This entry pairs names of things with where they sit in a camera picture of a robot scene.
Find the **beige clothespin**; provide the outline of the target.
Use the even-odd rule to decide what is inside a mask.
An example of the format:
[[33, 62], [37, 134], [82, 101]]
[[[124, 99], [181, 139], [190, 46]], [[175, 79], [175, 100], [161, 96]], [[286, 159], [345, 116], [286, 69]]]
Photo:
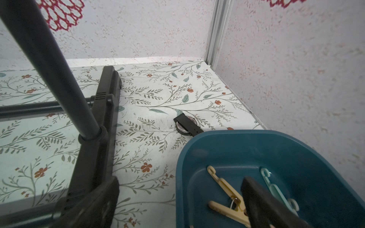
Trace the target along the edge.
[[245, 202], [241, 194], [238, 193], [224, 178], [219, 178], [216, 175], [216, 170], [212, 166], [207, 167], [207, 172], [217, 182], [217, 184], [222, 188], [222, 190], [231, 200], [230, 207], [224, 206], [215, 201], [209, 201], [209, 208], [240, 224], [243, 224], [246, 228], [251, 228]]

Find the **mint green clothespin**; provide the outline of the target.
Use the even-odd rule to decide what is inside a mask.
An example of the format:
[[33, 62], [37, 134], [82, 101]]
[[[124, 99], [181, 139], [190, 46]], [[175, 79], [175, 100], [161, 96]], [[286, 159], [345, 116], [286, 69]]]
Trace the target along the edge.
[[283, 203], [293, 214], [295, 214], [298, 217], [298, 211], [299, 211], [298, 203], [294, 199], [287, 199], [280, 190], [280, 188], [276, 184], [270, 181], [271, 172], [268, 169], [261, 167], [260, 173], [270, 193], [274, 196], [274, 198]]

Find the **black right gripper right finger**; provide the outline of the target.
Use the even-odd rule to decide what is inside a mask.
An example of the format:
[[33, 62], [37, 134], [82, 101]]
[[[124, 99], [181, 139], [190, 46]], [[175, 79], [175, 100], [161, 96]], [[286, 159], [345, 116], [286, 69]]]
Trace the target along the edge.
[[246, 176], [241, 185], [249, 222], [253, 228], [310, 228], [284, 204], [252, 177]]

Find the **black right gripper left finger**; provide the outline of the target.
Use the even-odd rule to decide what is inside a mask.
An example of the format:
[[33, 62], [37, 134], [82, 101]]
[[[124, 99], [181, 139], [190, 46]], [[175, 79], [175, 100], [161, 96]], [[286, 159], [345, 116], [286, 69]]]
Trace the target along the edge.
[[61, 216], [53, 228], [109, 228], [111, 227], [117, 200], [119, 182], [112, 176], [88, 194], [71, 211]]

